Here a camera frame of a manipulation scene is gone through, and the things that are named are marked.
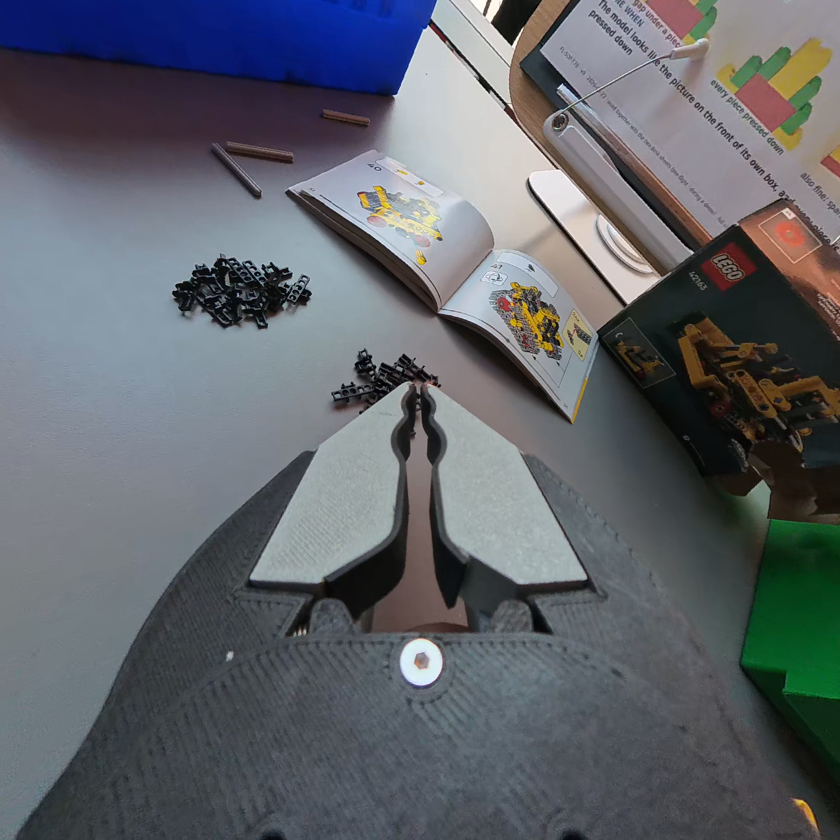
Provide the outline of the green plastic bin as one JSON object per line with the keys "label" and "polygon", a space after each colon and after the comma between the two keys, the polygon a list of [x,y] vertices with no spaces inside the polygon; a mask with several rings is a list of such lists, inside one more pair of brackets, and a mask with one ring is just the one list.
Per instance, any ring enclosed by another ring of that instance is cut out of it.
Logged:
{"label": "green plastic bin", "polygon": [[741,667],[839,779],[839,527],[774,519]]}

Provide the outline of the open instruction booklet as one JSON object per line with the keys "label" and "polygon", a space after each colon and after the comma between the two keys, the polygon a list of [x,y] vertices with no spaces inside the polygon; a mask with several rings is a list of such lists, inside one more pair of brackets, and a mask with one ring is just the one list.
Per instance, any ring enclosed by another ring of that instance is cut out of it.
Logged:
{"label": "open instruction booklet", "polygon": [[370,150],[289,197],[412,289],[485,336],[572,423],[597,352],[592,325],[535,258],[498,249],[473,204]]}

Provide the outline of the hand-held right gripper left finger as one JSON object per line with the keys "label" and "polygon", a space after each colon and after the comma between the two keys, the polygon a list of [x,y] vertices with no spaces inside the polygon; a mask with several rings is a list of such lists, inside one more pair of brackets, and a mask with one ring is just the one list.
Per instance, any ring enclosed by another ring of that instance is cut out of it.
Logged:
{"label": "hand-held right gripper left finger", "polygon": [[322,443],[249,576],[341,601],[358,618],[406,562],[406,460],[416,387],[402,384]]}

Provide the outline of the dark lego box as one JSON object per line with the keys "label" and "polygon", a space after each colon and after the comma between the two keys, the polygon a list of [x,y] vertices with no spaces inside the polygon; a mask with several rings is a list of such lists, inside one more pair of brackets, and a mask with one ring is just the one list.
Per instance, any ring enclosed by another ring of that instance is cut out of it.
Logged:
{"label": "dark lego box", "polygon": [[627,306],[600,341],[704,476],[771,516],[837,516],[838,253],[791,200],[745,217]]}

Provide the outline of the dark grey axle rod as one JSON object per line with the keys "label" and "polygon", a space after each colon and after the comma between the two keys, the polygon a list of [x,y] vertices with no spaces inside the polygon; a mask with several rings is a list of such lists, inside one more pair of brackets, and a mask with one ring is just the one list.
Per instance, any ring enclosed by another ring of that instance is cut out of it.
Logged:
{"label": "dark grey axle rod", "polygon": [[256,199],[262,197],[261,187],[254,181],[253,178],[239,165],[234,158],[229,154],[219,143],[212,143],[211,152],[221,161],[232,175],[245,187],[245,189]]}

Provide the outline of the small pile black track links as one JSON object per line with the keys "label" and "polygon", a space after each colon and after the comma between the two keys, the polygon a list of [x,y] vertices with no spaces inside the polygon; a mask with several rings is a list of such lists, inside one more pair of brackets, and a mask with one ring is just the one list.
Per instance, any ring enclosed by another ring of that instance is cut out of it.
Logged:
{"label": "small pile black track links", "polygon": [[436,374],[428,371],[424,365],[417,363],[414,357],[406,353],[402,353],[391,364],[376,363],[371,352],[362,349],[358,351],[353,368],[360,381],[341,384],[337,390],[331,392],[331,398],[337,404],[360,401],[361,413],[388,396],[400,385],[440,386]]}

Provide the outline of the large pile black track links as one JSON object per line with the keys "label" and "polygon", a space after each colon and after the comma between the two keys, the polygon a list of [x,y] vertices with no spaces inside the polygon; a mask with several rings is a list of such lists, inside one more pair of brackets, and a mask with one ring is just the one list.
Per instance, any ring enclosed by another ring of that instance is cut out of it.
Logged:
{"label": "large pile black track links", "polygon": [[182,314],[199,308],[223,329],[243,321],[267,329],[269,319],[279,312],[309,303],[310,283],[308,275],[294,278],[289,268],[273,262],[257,266],[221,254],[211,266],[196,265],[171,294]]}

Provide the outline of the printed instruction sheet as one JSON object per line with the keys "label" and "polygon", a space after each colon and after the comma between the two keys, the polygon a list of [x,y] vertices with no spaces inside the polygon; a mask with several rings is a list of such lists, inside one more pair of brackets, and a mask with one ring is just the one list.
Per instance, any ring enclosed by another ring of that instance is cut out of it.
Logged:
{"label": "printed instruction sheet", "polygon": [[711,234],[779,199],[838,236],[839,3],[574,2],[540,52]]}

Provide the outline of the blue plastic bin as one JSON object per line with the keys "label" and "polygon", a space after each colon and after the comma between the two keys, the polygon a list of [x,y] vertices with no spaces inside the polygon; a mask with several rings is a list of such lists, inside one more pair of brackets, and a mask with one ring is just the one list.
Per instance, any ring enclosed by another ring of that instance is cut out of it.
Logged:
{"label": "blue plastic bin", "polygon": [[435,1],[2,1],[3,47],[394,95]]}

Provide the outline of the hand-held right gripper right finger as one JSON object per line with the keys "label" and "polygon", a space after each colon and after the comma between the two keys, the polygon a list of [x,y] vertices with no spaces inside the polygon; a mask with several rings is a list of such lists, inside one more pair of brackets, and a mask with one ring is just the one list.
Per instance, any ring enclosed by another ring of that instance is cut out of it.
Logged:
{"label": "hand-held right gripper right finger", "polygon": [[589,576],[523,454],[431,385],[422,390],[432,465],[429,515],[438,587],[481,632],[499,604],[578,591]]}

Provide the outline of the white monitor stand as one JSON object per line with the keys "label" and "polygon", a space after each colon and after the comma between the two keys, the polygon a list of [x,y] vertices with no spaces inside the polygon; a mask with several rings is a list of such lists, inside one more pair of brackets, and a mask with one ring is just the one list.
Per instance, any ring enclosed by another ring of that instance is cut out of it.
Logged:
{"label": "white monitor stand", "polygon": [[531,173],[528,187],[621,303],[635,301],[694,253],[623,178],[570,110],[552,114],[542,131],[563,165]]}

